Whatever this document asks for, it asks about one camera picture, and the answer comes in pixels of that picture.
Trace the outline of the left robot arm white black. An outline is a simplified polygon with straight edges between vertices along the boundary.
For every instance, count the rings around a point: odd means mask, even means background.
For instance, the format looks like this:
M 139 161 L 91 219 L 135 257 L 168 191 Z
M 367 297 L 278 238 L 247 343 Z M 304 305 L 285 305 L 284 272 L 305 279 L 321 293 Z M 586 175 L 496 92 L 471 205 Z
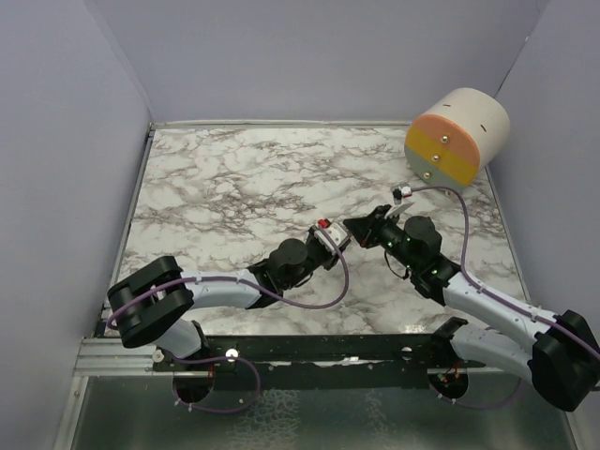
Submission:
M 195 308 L 267 308 L 286 302 L 322 268 L 344 264 L 351 242 L 344 227 L 321 219 L 305 240 L 282 241 L 267 258 L 236 272 L 186 271 L 173 256 L 150 262 L 107 292 L 112 310 L 106 321 L 128 349 L 154 345 L 174 356 L 183 368 L 200 368 L 209 355 L 201 326 L 185 319 Z

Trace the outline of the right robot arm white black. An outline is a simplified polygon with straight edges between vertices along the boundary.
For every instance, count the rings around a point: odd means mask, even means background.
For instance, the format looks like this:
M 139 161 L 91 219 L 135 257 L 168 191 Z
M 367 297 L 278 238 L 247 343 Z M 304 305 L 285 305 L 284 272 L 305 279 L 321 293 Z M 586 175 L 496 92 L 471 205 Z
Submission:
M 376 207 L 343 224 L 361 248 L 383 248 L 408 271 L 425 298 L 463 311 L 489 325 L 460 323 L 430 344 L 432 359 L 451 367 L 480 362 L 518 376 L 550 405 L 578 408 L 599 383 L 599 345 L 585 318 L 573 310 L 557 314 L 484 287 L 441 251 L 442 236 L 429 217 L 409 217 L 402 226 L 391 206 Z

